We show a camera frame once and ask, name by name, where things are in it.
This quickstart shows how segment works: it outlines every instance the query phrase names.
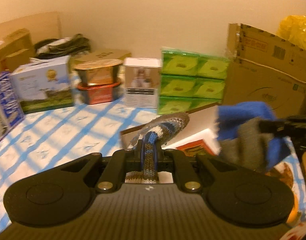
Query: metal bolt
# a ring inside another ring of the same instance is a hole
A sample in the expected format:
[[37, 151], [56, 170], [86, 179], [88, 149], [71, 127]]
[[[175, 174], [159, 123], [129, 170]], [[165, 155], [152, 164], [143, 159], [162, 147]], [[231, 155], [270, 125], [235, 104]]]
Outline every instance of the metal bolt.
[[111, 182], [108, 182], [108, 181], [103, 181], [103, 182], [100, 182], [97, 187], [99, 189], [102, 189], [102, 190], [108, 190], [108, 189], [111, 189], [113, 188], [113, 184]]
[[189, 181], [185, 183], [184, 186], [189, 190], [195, 190], [195, 189], [199, 189], [201, 185], [196, 181]]

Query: striped knitted item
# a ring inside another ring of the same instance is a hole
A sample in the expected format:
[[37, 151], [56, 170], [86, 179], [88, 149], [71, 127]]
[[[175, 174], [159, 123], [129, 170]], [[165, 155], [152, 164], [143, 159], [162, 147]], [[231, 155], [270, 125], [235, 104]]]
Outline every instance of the striped knitted item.
[[166, 144], [175, 137], [189, 122], [186, 113], [168, 114], [158, 117], [143, 127], [129, 145], [135, 148], [142, 139], [141, 167], [142, 171], [131, 171], [126, 174], [126, 183], [158, 183], [156, 142]]

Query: blue and white checkered tablecloth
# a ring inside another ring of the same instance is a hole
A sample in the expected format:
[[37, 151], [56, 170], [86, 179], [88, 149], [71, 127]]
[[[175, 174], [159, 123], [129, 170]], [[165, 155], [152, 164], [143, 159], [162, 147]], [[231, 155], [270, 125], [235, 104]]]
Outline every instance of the blue and white checkered tablecloth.
[[12, 183], [92, 152], [112, 155], [120, 149], [120, 131], [157, 116], [155, 109], [125, 108], [123, 98], [86, 105], [73, 92], [75, 106], [27, 114], [0, 141], [0, 231], [10, 223], [3, 195]]

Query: green tissue pack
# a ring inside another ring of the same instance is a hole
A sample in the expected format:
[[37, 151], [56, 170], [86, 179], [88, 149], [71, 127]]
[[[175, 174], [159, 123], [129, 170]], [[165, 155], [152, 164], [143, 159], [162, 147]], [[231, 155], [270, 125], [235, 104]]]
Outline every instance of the green tissue pack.
[[226, 79], [229, 59], [205, 54], [163, 49], [163, 74]]
[[159, 98], [157, 114], [173, 114], [205, 106], [211, 103], [221, 102], [218, 99], [163, 97]]
[[161, 96], [222, 99], [225, 81], [162, 74]]

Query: wall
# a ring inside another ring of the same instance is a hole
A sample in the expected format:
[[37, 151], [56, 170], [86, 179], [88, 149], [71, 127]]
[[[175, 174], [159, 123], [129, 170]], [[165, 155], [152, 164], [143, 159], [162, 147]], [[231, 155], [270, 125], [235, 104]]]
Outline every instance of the wall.
[[306, 15], [306, 0], [0, 0], [0, 21], [53, 9], [62, 12], [64, 36], [83, 33], [94, 47], [139, 57], [159, 57], [161, 46], [223, 55], [229, 22], [275, 32], [285, 16]]

